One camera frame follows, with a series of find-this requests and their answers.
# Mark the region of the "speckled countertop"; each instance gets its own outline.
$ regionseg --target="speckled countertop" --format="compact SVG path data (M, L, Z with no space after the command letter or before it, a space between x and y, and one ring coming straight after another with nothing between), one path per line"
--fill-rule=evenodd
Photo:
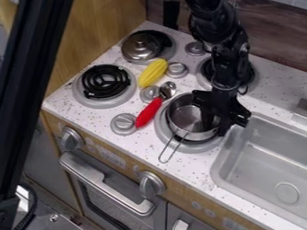
M192 57L186 54L184 47L193 41L191 36L151 22L144 22L138 29L164 31L177 41L178 51L171 61L185 63L190 69L190 74L187 77L172 80L179 86L178 94L190 92L193 89L202 89L197 83L195 74L197 65L206 57ZM260 82L253 92L240 97L239 101L251 111L294 124L291 121L291 111L301 98L307 98L307 73L260 57L250 56L250 60L259 71ZM93 61L91 66L97 64L125 66L136 76L139 76L145 69L144 66L129 64L122 58L120 43ZM95 110L84 107L74 99L71 84L69 84L72 81L74 78L50 95L44 101L43 109L121 149L137 160L151 165L175 180L185 182L198 193L266 229L302 229L215 185L210 177L210 167L215 161L221 145L203 154L176 153L167 164L161 164L158 161L158 155L163 150L164 144L155 135L153 122L131 136L115 135L110 129L110 121L113 117L123 112L137 115L144 108L145 104L139 99L139 90L132 99L121 106L114 109ZM158 84L166 81L170 81L170 78L164 77Z

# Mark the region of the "yellow corn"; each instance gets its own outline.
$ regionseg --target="yellow corn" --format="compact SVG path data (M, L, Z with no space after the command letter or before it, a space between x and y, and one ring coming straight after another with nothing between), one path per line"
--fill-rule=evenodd
M143 88L155 84L164 75L167 67L168 63L165 59L156 59L140 75L138 84Z

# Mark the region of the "burner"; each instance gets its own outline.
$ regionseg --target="burner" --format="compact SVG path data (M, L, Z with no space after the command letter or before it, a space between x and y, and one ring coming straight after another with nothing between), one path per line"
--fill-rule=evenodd
M211 88L211 80L214 74L211 58L205 59L197 68L197 81L206 89ZM246 82L242 82L239 88L239 94L245 95L256 88L259 83L259 74L250 63L250 78Z
M119 106L127 102L135 92L136 78L122 66L93 66L73 82L75 99L94 109Z
M94 66L82 75L86 98L110 98L123 93L130 85L128 73L118 66Z
M166 109L170 102L166 102L154 116L154 129L155 133L160 138L160 140L167 145L173 132L171 131L169 124L166 119ZM180 137L176 137L170 142L169 147L175 149L176 146L181 141ZM222 141L221 137L213 136L207 141L188 141L184 140L179 146L178 151L184 154L201 154L217 147Z
M137 31L124 40L121 52L128 62L148 65L156 58L171 59L176 52L176 44L166 33Z

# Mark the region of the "play kitchen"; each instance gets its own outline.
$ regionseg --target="play kitchen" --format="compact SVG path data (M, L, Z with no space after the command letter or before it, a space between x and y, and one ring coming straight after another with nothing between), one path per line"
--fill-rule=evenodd
M165 42L154 39L160 33L176 47L171 55L163 46L154 53ZM307 135L292 109L307 97L294 93L307 75L251 56L252 79L241 85L239 101L254 115L246 128L234 126L223 137L220 118L204 124L208 117L193 102L192 91L211 85L202 71L209 54L190 55L190 42L187 34L144 22L44 101L53 132L64 133L69 151L60 163L85 216L105 229L304 229L300 151ZM127 43L134 48L124 49ZM162 74L141 87L139 77L161 53ZM289 138L300 143L281 152L286 146L279 143ZM272 162L271 171L261 169L262 160ZM270 178L279 165L289 174Z

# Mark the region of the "oven handle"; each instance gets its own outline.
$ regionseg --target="oven handle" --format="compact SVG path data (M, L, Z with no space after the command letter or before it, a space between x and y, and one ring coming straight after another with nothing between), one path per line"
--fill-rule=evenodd
M113 200L121 207L124 207L140 217L148 217L154 211L154 204L148 199L144 199L142 203L136 204L131 199L120 194L118 191L112 189L109 185L103 182L105 175L94 167L86 163L82 158L73 155L70 152L65 152L59 159L60 164L70 174L76 177L100 193Z

